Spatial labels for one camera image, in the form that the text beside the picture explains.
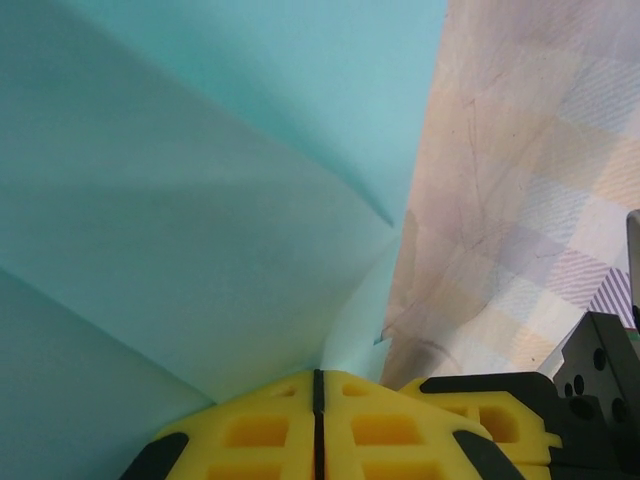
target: teal fabric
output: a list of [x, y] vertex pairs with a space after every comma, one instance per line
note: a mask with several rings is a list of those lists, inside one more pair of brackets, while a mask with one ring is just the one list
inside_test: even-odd
[[53, 432], [3, 446], [12, 478], [101, 478], [129, 440], [302, 368], [379, 374], [444, 12], [0, 4], [0, 268], [23, 292], [0, 409], [21, 445]]

